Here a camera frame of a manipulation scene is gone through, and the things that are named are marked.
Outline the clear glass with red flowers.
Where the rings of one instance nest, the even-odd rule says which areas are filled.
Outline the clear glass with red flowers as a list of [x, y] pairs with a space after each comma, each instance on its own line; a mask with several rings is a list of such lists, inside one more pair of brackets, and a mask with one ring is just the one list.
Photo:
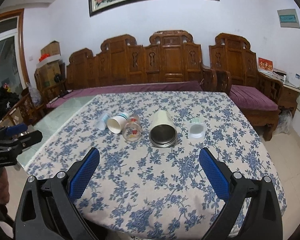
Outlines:
[[126, 141], [134, 142], [141, 138], [141, 133], [140, 117], [133, 114], [128, 118], [128, 121], [123, 128], [122, 135]]

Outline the translucent square plastic cup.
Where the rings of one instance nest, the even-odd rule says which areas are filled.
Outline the translucent square plastic cup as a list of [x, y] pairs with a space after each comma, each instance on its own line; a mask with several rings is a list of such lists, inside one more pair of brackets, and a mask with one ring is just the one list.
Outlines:
[[191, 139], [203, 138], [206, 132], [206, 126], [200, 118], [193, 118], [189, 123], [188, 136]]

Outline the small clear plastic cup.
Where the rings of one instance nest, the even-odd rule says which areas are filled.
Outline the small clear plastic cup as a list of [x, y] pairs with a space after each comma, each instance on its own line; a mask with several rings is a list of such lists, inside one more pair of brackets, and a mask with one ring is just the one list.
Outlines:
[[109, 119], [109, 114], [104, 112], [102, 113], [98, 120], [97, 120], [97, 124], [96, 124], [96, 127], [99, 129], [99, 130], [105, 130], [106, 127], [107, 127], [107, 121]]

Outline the white paper cup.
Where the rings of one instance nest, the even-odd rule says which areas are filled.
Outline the white paper cup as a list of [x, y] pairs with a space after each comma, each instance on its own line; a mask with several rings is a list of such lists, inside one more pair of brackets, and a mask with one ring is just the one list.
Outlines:
[[128, 122], [128, 118], [129, 115], [127, 113], [119, 113], [118, 115], [107, 120], [107, 127], [112, 133], [119, 134]]

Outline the cream steel thermos cup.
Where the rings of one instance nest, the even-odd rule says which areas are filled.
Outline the cream steel thermos cup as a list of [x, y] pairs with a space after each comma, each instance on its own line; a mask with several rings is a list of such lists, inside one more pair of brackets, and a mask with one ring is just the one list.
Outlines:
[[149, 128], [150, 142], [158, 148], [168, 148], [177, 141], [178, 133], [168, 111], [158, 110]]

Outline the wooden chair at left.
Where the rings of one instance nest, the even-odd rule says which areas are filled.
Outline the wooden chair at left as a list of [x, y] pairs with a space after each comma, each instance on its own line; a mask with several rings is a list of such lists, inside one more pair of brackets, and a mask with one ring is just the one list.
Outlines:
[[[20, 119], [15, 120], [13, 114], [20, 113]], [[17, 125], [24, 123], [27, 126], [35, 125], [42, 120], [46, 114], [46, 103], [41, 102], [38, 106], [35, 106], [31, 94], [27, 93], [23, 96], [2, 118], [2, 121], [8, 120], [8, 124]]]

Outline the purple bench cushion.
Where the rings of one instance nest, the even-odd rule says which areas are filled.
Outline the purple bench cushion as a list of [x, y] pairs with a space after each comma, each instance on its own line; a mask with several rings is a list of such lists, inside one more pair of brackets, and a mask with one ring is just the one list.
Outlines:
[[166, 91], [202, 92], [203, 90], [200, 87], [198, 81], [141, 83], [141, 84], [133, 84], [133, 85], [94, 87], [94, 88], [73, 90], [65, 96], [61, 96], [60, 98], [54, 98], [47, 104], [47, 107], [54, 109], [61, 106], [63, 103], [67, 102], [72, 98], [96, 96], [98, 94], [157, 92], [157, 91], [159, 92], [166, 92]]

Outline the blue floral tablecloth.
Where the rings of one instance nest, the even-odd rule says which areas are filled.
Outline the blue floral tablecloth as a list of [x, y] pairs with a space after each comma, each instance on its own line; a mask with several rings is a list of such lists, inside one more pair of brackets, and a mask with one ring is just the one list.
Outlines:
[[[168, 148], [149, 139], [153, 115], [171, 115], [178, 137]], [[126, 141], [108, 127], [99, 130], [102, 113], [140, 117], [141, 138]], [[189, 123], [200, 118], [203, 138], [188, 136]], [[199, 164], [199, 152], [214, 157], [246, 178], [269, 176], [279, 199], [287, 202], [275, 165], [251, 124], [224, 93], [140, 92], [100, 94], [85, 104], [38, 150], [25, 171], [38, 179], [67, 170], [95, 147], [100, 164], [76, 206], [88, 220], [146, 239], [200, 239], [224, 202], [217, 198]]]

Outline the stacked cardboard boxes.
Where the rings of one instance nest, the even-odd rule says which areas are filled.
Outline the stacked cardboard boxes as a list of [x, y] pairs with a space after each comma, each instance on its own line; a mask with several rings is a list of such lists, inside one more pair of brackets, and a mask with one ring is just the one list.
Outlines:
[[51, 94], [50, 88], [55, 85], [57, 85], [55, 90], [60, 90], [59, 85], [65, 80], [65, 77], [64, 62], [58, 41], [52, 41], [40, 50], [40, 58], [36, 65], [34, 79], [37, 89], [42, 95], [45, 93]]

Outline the wooden side table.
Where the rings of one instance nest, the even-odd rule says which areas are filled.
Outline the wooden side table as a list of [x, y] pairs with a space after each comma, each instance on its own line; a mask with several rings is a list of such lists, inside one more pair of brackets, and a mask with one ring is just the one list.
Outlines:
[[292, 117], [294, 117], [300, 90], [284, 85], [281, 81], [276, 79], [271, 80], [270, 88], [270, 99], [277, 104], [279, 114], [283, 111], [290, 111]]

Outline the red gift box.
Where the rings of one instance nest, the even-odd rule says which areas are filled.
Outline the red gift box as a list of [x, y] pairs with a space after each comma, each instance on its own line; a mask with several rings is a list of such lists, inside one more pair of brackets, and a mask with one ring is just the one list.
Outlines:
[[259, 70], [272, 72], [273, 71], [273, 62], [259, 57], [258, 58], [258, 68], [259, 68]]

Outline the white box on side table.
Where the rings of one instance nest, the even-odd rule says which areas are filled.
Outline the white box on side table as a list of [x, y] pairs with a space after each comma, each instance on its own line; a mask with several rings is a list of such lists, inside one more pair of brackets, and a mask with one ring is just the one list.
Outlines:
[[288, 72], [287, 81], [295, 87], [300, 87], [300, 74]]

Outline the carved wooden sofa bench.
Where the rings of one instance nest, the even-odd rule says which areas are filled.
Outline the carved wooden sofa bench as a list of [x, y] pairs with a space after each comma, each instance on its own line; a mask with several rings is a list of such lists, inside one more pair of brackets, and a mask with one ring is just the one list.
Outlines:
[[217, 74], [203, 67], [202, 49], [193, 36], [184, 30], [164, 30], [152, 34], [148, 46], [125, 34], [104, 40], [98, 54], [88, 48], [72, 53], [60, 90], [55, 85], [44, 95], [49, 103], [85, 88], [186, 81], [198, 81], [204, 91], [217, 88]]

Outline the grey wall electrical panel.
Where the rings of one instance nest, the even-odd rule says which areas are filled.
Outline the grey wall electrical panel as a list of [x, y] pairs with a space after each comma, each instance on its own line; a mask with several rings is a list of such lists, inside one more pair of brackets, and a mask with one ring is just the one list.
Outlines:
[[298, 15], [295, 9], [282, 9], [277, 11], [281, 28], [300, 29]]

